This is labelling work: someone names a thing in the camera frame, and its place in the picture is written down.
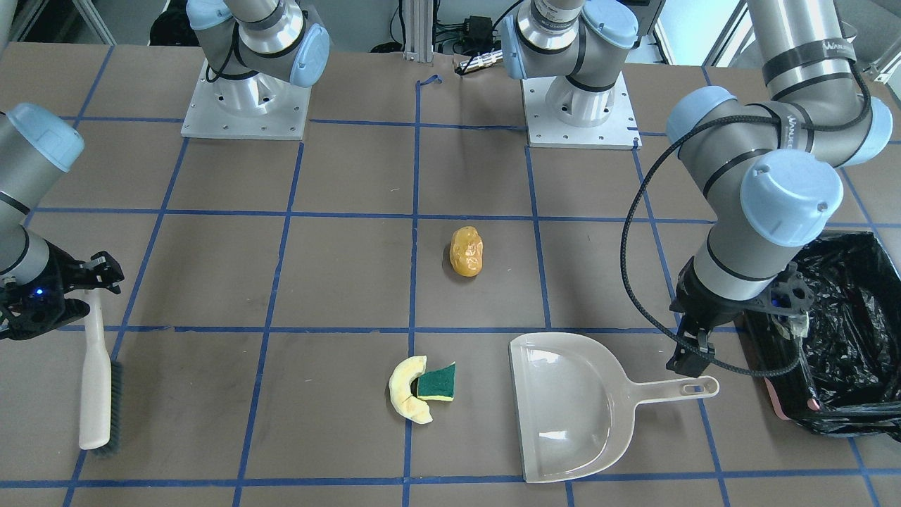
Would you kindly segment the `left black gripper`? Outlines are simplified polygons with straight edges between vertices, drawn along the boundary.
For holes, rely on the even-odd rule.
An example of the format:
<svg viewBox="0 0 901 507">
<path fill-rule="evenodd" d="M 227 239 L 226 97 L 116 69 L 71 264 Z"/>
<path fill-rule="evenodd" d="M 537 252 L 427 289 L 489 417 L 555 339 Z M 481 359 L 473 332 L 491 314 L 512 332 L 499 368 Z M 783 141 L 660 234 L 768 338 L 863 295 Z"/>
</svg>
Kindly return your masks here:
<svg viewBox="0 0 901 507">
<path fill-rule="evenodd" d="M 666 369 L 685 377 L 699 377 L 711 365 L 715 346 L 710 340 L 712 328 L 731 322 L 744 311 L 769 315 L 804 315 L 814 303 L 814 293 L 790 262 L 783 272 L 768 280 L 753 296 L 730 299 L 702 284 L 689 261 L 680 270 L 676 298 L 670 309 L 682 314 L 676 343 Z"/>
</svg>

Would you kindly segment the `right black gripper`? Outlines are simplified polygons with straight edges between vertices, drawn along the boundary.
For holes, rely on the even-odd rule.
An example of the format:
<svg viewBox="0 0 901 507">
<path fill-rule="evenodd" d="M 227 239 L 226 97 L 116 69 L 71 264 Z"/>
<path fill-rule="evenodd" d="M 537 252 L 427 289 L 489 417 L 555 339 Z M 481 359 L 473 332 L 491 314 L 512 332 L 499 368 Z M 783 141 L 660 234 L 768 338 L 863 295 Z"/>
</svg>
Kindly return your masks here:
<svg viewBox="0 0 901 507">
<path fill-rule="evenodd" d="M 106 289 L 120 294 L 124 279 L 121 265 L 108 251 L 97 251 L 87 262 L 52 251 L 45 269 L 31 282 L 2 282 L 1 339 L 29 340 L 81 320 L 90 314 L 91 304 L 69 299 L 68 293 Z"/>
</svg>

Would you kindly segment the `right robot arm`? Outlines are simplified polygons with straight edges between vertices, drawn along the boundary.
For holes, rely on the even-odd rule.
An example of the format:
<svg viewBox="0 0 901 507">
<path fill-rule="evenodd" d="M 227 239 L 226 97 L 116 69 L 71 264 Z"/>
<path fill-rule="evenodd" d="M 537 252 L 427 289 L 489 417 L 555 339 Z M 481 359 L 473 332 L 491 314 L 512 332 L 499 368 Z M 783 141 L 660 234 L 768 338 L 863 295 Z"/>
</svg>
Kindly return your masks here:
<svg viewBox="0 0 901 507">
<path fill-rule="evenodd" d="M 49 110 L 20 103 L 1 120 L 1 337 L 29 340 L 86 317 L 76 289 L 121 292 L 108 251 L 81 261 L 25 226 L 25 219 L 84 150 L 80 133 Z"/>
</svg>

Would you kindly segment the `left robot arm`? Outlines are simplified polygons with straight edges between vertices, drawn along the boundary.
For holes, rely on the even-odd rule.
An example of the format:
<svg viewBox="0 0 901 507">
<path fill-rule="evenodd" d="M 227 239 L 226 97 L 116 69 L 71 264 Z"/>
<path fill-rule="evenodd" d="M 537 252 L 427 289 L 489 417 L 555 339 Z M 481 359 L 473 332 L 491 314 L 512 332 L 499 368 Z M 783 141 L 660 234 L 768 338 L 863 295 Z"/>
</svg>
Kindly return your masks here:
<svg viewBox="0 0 901 507">
<path fill-rule="evenodd" d="M 750 1 L 769 99 L 741 105 L 697 89 L 667 119 L 667 138 L 717 215 L 680 270 L 682 315 L 667 369 L 698 377 L 712 328 L 744 311 L 801 317 L 814 296 L 792 260 L 843 201 L 838 170 L 888 144 L 890 109 L 870 95 L 831 1 Z"/>
</svg>

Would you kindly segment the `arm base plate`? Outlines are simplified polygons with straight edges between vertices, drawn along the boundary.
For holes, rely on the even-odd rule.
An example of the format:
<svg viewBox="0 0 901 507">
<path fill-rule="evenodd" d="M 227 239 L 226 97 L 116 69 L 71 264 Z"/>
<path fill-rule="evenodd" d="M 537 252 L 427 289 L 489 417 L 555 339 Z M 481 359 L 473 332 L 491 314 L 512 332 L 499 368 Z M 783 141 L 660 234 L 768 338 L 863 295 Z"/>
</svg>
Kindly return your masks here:
<svg viewBox="0 0 901 507">
<path fill-rule="evenodd" d="M 182 122 L 184 138 L 303 140 L 311 89 L 261 74 L 209 82 L 207 68 L 204 61 Z"/>
<path fill-rule="evenodd" d="M 643 145 L 623 74 L 602 92 L 577 89 L 566 77 L 525 78 L 521 84 L 531 147 L 631 150 Z"/>
</svg>

